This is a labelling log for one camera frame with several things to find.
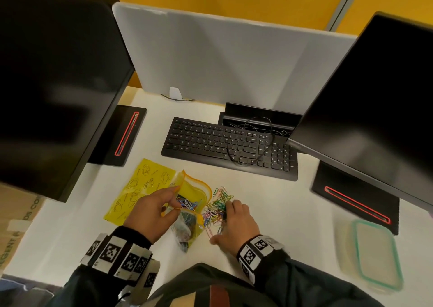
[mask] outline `red outlined slot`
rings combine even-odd
[[[377,212],[376,210],[371,209],[370,207],[352,199],[351,197],[348,197],[347,195],[344,195],[343,193],[340,193],[337,190],[334,190],[333,188],[330,188],[329,186],[325,186],[325,192],[329,193],[330,195],[335,196],[336,198],[350,204],[351,206],[354,206],[355,208],[358,208],[359,210],[364,211],[365,213],[368,213],[370,216],[373,216],[380,221],[391,224],[391,219],[389,217],[386,217],[385,215],[382,215],[381,213]]]
[[[140,114],[139,112],[133,113],[131,120],[129,121],[129,124],[125,129],[125,133],[123,133],[122,139],[119,142],[119,146],[117,146],[116,152],[114,153],[115,156],[120,156],[122,154],[123,148],[125,147],[128,141],[129,135],[131,135],[131,132],[134,128],[134,125],[138,119],[139,114]]]

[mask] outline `person's left hand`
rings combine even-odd
[[[123,226],[143,234],[151,244],[154,244],[176,222],[181,213],[180,210],[173,209],[164,217],[161,216],[165,203],[174,208],[181,208],[181,204],[176,200],[179,189],[179,186],[163,188],[139,198]]]

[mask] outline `space bar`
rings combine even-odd
[[[191,149],[191,153],[200,154],[201,156],[208,156],[208,157],[213,157],[218,159],[224,158],[224,155],[222,153],[200,150],[200,149]]]

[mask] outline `plastic container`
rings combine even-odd
[[[340,268],[346,275],[380,293],[403,289],[397,247],[387,228],[365,220],[340,224],[336,243]]]

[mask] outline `yellow bag with cartoon drawing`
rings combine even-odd
[[[172,230],[182,251],[187,251],[204,229],[201,212],[211,199],[212,191],[206,183],[188,176],[185,171],[176,172],[174,169],[143,159],[121,194],[113,201],[104,219],[120,226],[138,199],[161,188],[177,185],[180,186],[177,200],[182,206],[182,211]]]

